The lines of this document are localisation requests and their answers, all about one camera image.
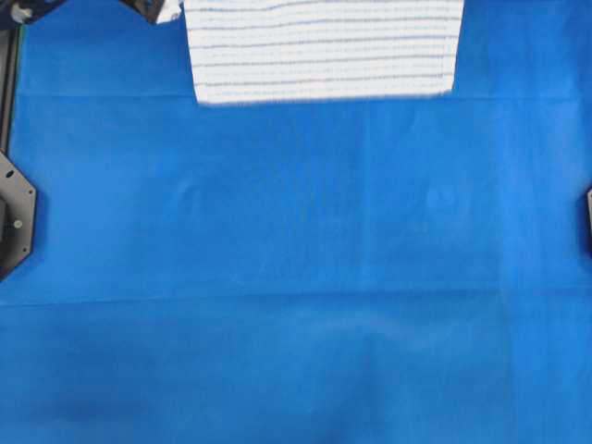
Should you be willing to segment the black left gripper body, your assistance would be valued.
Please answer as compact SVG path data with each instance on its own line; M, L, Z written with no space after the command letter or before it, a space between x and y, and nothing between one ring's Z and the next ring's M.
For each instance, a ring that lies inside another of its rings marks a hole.
M165 24L178 19L183 7L182 0L121 0L121 3L150 24Z

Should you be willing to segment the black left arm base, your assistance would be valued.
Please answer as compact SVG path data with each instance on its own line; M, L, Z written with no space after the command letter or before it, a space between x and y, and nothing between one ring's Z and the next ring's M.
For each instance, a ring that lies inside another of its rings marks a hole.
M1 153L1 279L18 267L32 250L36 189Z

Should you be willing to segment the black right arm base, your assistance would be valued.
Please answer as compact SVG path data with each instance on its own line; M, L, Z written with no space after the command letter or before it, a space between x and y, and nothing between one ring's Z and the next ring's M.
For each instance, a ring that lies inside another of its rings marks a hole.
M592 250L592 188L586 192L586 213L587 213L587 234L588 234L588 247L591 254Z

